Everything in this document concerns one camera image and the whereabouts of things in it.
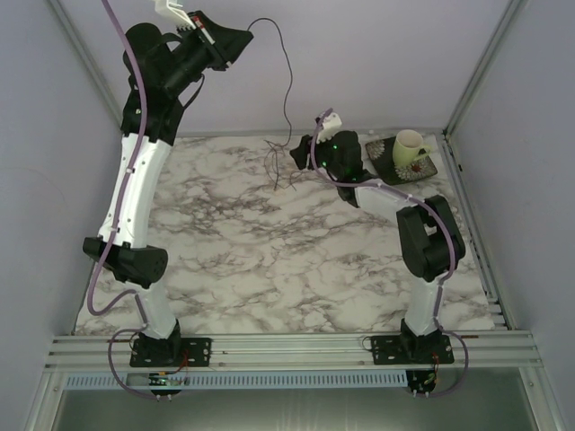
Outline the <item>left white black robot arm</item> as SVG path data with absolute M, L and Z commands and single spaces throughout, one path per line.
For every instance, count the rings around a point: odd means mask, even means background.
M 205 72 L 225 71 L 253 39 L 248 30 L 220 26 L 203 12 L 188 13 L 176 32 L 143 22 L 122 32 L 130 91 L 123 109 L 121 159 L 111 204 L 99 232 L 83 251 L 96 270 L 109 271 L 133 295 L 142 327 L 130 363 L 171 366 L 183 355 L 180 324 L 162 283 L 168 252 L 148 242 L 156 185 L 189 105 L 181 94 L 203 83 Z

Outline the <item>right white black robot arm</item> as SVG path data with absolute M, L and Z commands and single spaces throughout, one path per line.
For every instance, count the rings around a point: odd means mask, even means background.
M 402 261 L 413 277 L 411 301 L 399 335 L 372 338 L 375 363 L 452 364 L 454 335 L 439 315 L 444 284 L 465 255 L 455 217 L 440 195 L 420 200 L 386 183 L 362 154 L 358 134 L 348 130 L 303 136 L 290 152 L 298 170 L 324 175 L 344 202 L 397 225 Z

